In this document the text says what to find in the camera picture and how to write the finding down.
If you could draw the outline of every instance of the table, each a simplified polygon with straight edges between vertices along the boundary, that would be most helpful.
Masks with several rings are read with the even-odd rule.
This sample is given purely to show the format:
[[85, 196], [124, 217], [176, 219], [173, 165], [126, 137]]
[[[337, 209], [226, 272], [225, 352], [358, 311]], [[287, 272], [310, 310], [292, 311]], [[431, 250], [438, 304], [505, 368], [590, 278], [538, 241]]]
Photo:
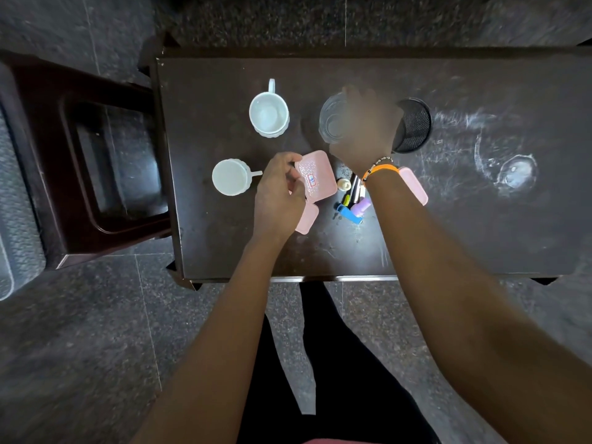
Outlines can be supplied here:
[[[485, 268], [542, 277], [577, 265], [592, 224], [586, 48], [181, 49], [154, 69], [175, 263], [186, 279], [226, 281], [252, 232], [256, 181], [242, 195], [223, 196], [212, 185], [214, 165], [240, 158], [256, 171], [278, 151], [327, 150], [317, 131], [320, 107], [345, 83], [427, 104], [429, 141], [396, 161], [415, 172], [426, 208]], [[273, 139], [257, 134], [248, 116], [270, 77], [290, 109], [288, 130]], [[533, 166], [534, 177], [512, 188], [504, 181], [516, 158]], [[331, 164], [337, 177], [347, 173], [333, 157]], [[275, 280], [396, 278], [374, 210], [355, 225], [335, 215], [342, 196], [319, 202], [310, 232], [288, 240]]]

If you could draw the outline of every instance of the leg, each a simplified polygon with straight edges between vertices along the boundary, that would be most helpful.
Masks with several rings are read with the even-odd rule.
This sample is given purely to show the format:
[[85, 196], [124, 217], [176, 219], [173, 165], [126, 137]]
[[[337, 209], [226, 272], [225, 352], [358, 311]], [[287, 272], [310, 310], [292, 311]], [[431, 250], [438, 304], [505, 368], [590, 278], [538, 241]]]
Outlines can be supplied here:
[[303, 282], [300, 292], [322, 437], [439, 442], [411, 395], [345, 325], [324, 284]]
[[253, 367], [237, 443], [305, 442], [302, 413], [275, 349], [267, 316]]

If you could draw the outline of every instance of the white mug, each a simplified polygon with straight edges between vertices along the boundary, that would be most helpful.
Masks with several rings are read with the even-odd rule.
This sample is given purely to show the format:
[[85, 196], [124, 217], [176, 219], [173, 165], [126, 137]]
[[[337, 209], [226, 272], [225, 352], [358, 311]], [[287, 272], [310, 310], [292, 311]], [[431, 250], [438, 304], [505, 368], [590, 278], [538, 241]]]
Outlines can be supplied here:
[[245, 193], [251, 186], [253, 176], [261, 176], [263, 171], [251, 171], [251, 168], [237, 158], [227, 158], [216, 164], [212, 171], [214, 187], [226, 196]]
[[255, 131], [267, 138], [278, 137], [288, 129], [290, 111], [284, 98], [275, 93], [275, 79], [269, 80], [267, 92], [253, 98], [249, 118]]

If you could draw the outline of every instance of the clear glass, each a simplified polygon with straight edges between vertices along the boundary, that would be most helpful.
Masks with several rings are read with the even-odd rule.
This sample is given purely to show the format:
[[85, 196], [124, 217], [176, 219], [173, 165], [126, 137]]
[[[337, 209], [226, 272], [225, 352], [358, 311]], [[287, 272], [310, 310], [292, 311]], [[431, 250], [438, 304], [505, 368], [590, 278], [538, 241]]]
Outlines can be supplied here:
[[339, 92], [323, 104], [319, 115], [319, 133], [326, 143], [337, 143], [343, 137], [346, 102], [345, 93]]

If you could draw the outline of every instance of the bracelet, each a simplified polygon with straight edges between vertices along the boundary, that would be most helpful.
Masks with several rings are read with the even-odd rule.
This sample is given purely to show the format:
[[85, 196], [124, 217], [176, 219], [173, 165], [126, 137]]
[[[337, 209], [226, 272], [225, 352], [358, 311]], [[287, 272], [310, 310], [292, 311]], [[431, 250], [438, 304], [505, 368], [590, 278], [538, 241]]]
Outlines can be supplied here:
[[366, 173], [364, 174], [364, 177], [362, 178], [362, 182], [366, 182], [366, 179], [368, 178], [368, 176], [370, 176], [373, 172], [380, 171], [380, 170], [392, 170], [392, 171], [396, 171], [397, 173], [399, 172], [399, 170], [395, 166], [395, 163], [393, 162], [392, 157], [390, 157], [390, 156], [381, 157], [376, 161], [376, 163], [374, 165], [372, 165], [370, 167], [370, 170], [366, 171]]

